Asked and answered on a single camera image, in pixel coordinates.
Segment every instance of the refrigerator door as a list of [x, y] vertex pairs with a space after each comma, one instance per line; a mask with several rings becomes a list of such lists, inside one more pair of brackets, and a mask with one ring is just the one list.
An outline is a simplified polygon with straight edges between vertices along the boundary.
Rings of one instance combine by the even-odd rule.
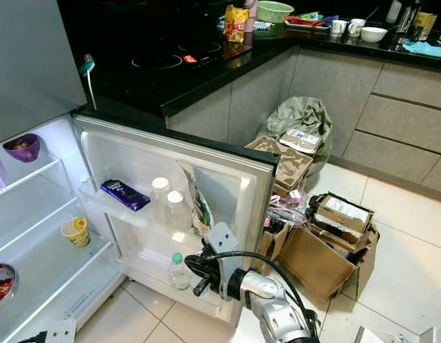
[[[190, 199], [185, 169], [207, 200], [214, 222], [227, 223], [239, 249], [254, 251], [279, 157], [166, 129], [141, 131], [86, 116], [74, 115], [74, 124], [93, 174], [81, 187], [84, 204], [89, 215], [108, 215], [123, 273], [178, 302], [237, 325], [242, 308], [239, 302], [224, 302], [210, 290], [198, 298], [191, 289], [180, 291], [169, 283], [172, 254], [196, 254], [202, 248], [201, 237], [157, 219], [157, 203], [133, 212], [99, 186], [116, 179], [150, 196], [152, 180], [166, 177], [171, 188]], [[198, 281], [192, 274], [192, 286]]]

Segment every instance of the plastic bottle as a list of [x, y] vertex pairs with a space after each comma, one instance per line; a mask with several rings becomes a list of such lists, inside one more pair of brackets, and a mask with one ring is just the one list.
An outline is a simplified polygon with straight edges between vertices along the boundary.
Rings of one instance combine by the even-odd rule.
[[166, 177], [157, 177], [152, 181], [152, 204], [155, 208], [155, 218], [164, 221], [164, 209], [168, 193], [171, 191]]
[[183, 193], [170, 191], [164, 210], [167, 224], [171, 228], [186, 232], [192, 230], [192, 210], [185, 201]]
[[190, 278], [182, 262], [182, 254], [176, 252], [172, 255], [172, 262], [169, 265], [169, 282], [174, 288], [184, 291], [190, 287]]

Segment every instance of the garbage bag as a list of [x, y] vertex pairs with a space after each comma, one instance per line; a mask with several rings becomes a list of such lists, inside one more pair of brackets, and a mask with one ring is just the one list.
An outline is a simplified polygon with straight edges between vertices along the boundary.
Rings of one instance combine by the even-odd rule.
[[265, 135], [279, 141], [289, 129], [297, 129], [322, 138], [307, 172], [306, 188], [310, 188], [332, 151], [332, 120], [322, 100], [310, 96], [288, 98], [268, 117], [257, 137]]

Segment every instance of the yellow snack bag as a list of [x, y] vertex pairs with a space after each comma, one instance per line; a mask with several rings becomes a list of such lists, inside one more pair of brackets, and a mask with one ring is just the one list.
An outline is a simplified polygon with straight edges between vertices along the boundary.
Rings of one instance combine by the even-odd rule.
[[244, 25], [248, 18], [248, 9], [237, 9], [233, 5], [228, 5], [223, 28], [223, 33], [227, 41], [236, 43], [242, 43], [242, 41], [244, 41]]

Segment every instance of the white bowl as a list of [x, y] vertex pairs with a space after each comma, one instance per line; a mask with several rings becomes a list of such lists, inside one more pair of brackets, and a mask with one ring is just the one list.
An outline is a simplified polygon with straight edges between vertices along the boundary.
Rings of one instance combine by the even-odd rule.
[[384, 38], [386, 33], [386, 29], [381, 29], [379, 27], [363, 27], [362, 39], [370, 43], [376, 43]]

